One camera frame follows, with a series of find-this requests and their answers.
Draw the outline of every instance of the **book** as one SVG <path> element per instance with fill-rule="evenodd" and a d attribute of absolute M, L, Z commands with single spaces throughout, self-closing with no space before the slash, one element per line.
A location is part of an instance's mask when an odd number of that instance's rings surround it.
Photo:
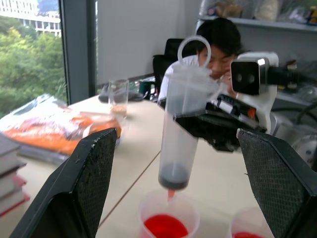
<path fill-rule="evenodd" d="M 17 157 L 19 145 L 0 135 L 0 176 L 21 167 Z"/>
<path fill-rule="evenodd" d="M 16 173 L 8 174 L 0 178 L 0 199 L 26 184 L 26 181 Z"/>
<path fill-rule="evenodd" d="M 17 206 L 30 200 L 30 197 L 23 193 L 22 189 L 16 190 L 3 198 L 0 198 L 0 217 L 12 211 Z"/>

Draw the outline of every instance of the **measuring cup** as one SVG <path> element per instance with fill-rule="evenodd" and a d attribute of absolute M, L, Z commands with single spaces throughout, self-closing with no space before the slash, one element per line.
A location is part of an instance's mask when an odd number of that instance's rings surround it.
<path fill-rule="evenodd" d="M 226 238 L 238 233 L 250 233 L 261 238 L 274 238 L 260 208 L 247 208 L 233 218 Z"/>
<path fill-rule="evenodd" d="M 145 226 L 145 222 L 156 215 L 168 215 L 180 221 L 188 232 L 184 238 L 193 238 L 200 224 L 199 212 L 185 195 L 177 193 L 168 201 L 166 190 L 155 191 L 147 195 L 139 207 L 140 238 L 156 238 Z"/>

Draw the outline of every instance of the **orange bag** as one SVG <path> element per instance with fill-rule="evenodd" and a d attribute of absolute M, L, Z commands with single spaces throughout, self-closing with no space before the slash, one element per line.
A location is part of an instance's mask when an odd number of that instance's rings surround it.
<path fill-rule="evenodd" d="M 111 115 L 76 112 L 50 95 L 42 95 L 0 120 L 0 131 L 23 144 L 71 155 L 91 133 L 121 127 Z"/>

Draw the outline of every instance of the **red liquid in cup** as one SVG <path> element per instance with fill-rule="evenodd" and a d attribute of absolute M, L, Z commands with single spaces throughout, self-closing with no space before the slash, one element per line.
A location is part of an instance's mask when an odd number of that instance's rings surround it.
<path fill-rule="evenodd" d="M 248 232 L 239 232 L 237 234 L 234 234 L 233 238 L 262 238 L 262 237 L 257 236 L 255 234 L 248 233 Z"/>
<path fill-rule="evenodd" d="M 186 227 L 169 215 L 156 215 L 144 222 L 156 238 L 182 238 L 188 235 Z"/>

